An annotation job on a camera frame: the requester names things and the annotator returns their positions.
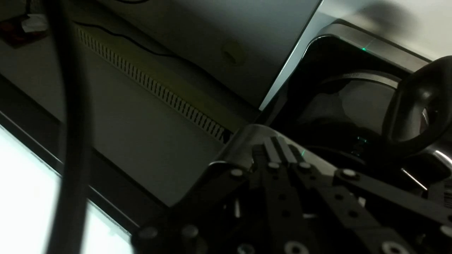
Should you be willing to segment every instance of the bright window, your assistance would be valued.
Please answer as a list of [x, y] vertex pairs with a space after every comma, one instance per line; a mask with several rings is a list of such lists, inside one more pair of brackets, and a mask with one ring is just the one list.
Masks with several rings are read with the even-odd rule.
[[[45, 251], [59, 176], [0, 126], [0, 253]], [[83, 254], [131, 254], [129, 234], [88, 203]]]

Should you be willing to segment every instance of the screw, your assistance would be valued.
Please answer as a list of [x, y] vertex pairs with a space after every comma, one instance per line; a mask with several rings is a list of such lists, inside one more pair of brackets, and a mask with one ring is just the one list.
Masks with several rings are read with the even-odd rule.
[[155, 238], [158, 236], [158, 230], [155, 227], [143, 227], [142, 230], [138, 231], [139, 238]]
[[180, 233], [184, 238], [194, 238], [197, 237], [199, 230], [194, 224], [186, 224]]
[[285, 254], [309, 254], [309, 250], [305, 244], [299, 241], [286, 241], [283, 244], [283, 253]]
[[447, 238], [452, 238], [452, 227], [450, 226], [440, 226], [439, 231], [446, 236]]
[[230, 171], [230, 175], [234, 176], [234, 178], [241, 178], [242, 176], [242, 171], [235, 168], [235, 169]]
[[240, 244], [237, 247], [237, 254], [255, 254], [255, 248], [251, 244]]
[[266, 166], [271, 168], [271, 169], [278, 169], [278, 168], [279, 168], [279, 164], [276, 164], [276, 162], [268, 162]]
[[307, 164], [305, 161], [299, 162], [297, 165], [299, 165], [299, 168], [305, 168], [305, 169], [310, 168], [310, 164]]
[[382, 254], [409, 254], [403, 246], [395, 241], [382, 241], [381, 251]]
[[357, 172], [351, 171], [351, 169], [343, 169], [341, 175], [348, 178], [348, 179], [355, 179], [357, 178]]

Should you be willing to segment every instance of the ventilation slot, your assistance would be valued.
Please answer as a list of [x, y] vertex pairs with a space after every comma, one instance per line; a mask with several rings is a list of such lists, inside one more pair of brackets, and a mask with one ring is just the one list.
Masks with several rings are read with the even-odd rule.
[[189, 121], [200, 127], [204, 133], [214, 137], [216, 140], [225, 143], [223, 133], [228, 133], [221, 124], [203, 114], [192, 104], [184, 102], [176, 93], [172, 93], [162, 83], [155, 80], [149, 73], [138, 69], [132, 62], [112, 51], [110, 47], [97, 41], [93, 35], [90, 35], [84, 28], [76, 27], [76, 35], [79, 41], [94, 51], [97, 55], [112, 63], [115, 68], [122, 71], [127, 76], [129, 76], [135, 83], [138, 83], [142, 89], [152, 93], [159, 100], [165, 102], [170, 109], [176, 110], [182, 116], [184, 116]]

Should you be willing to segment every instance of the black cable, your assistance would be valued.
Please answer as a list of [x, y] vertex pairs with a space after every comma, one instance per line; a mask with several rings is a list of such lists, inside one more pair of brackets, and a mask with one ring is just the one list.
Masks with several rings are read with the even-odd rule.
[[196, 69], [197, 72], [203, 73], [204, 76], [210, 78], [211, 80], [217, 82], [217, 83], [221, 83], [218, 82], [214, 76], [211, 76], [207, 71], [204, 71], [203, 68], [200, 68], [199, 65], [196, 65], [194, 62], [183, 58], [183, 56], [179, 56], [176, 54], [163, 54], [163, 52], [155, 52], [146, 47], [143, 47], [142, 44], [136, 42], [135, 39], [124, 35], [124, 34], [118, 34], [118, 32], [114, 32], [105, 27], [101, 27], [98, 24], [90, 24], [90, 23], [79, 23], [79, 21], [71, 21], [73, 24], [77, 24], [77, 25], [81, 25], [81, 27], [90, 27], [90, 28], [97, 28], [97, 30], [101, 30], [112, 37], [118, 37], [118, 38], [124, 38], [127, 39], [128, 42], [134, 44], [135, 47], [141, 48], [142, 51], [151, 54], [151, 55], [158, 55], [158, 56], [165, 56], [165, 58], [173, 58], [173, 59], [177, 59], [177, 61], [182, 61], [183, 63], [192, 66], [193, 69]]
[[118, 34], [118, 32], [114, 32], [105, 27], [101, 27], [101, 25], [97, 25], [97, 24], [90, 24], [90, 23], [79, 23], [79, 21], [71, 21], [73, 24], [77, 24], [80, 27], [90, 27], [90, 28], [97, 28], [97, 30], [101, 30], [112, 37], [118, 37], [118, 38], [124, 38], [127, 39], [128, 42], [134, 44], [135, 47], [141, 48], [142, 51], [146, 51], [148, 54], [152, 54], [152, 55], [158, 55], [158, 56], [169, 56], [169, 58], [177, 58], [176, 55], [173, 54], [163, 54], [163, 52], [155, 52], [146, 47], [143, 47], [142, 44], [136, 42], [135, 39], [124, 35], [124, 34]]
[[88, 190], [90, 102], [81, 62], [60, 0], [42, 0], [63, 79], [66, 151], [47, 254], [79, 254]]

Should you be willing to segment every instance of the black metal frame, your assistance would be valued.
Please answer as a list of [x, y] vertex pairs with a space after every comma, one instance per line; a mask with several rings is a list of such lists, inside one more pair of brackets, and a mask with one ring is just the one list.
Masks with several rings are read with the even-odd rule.
[[[62, 154], [63, 124], [2, 76], [0, 76], [0, 124], [55, 171], [60, 171], [57, 157]], [[91, 150], [90, 168], [88, 199], [127, 231], [134, 231], [166, 209], [95, 148]]]

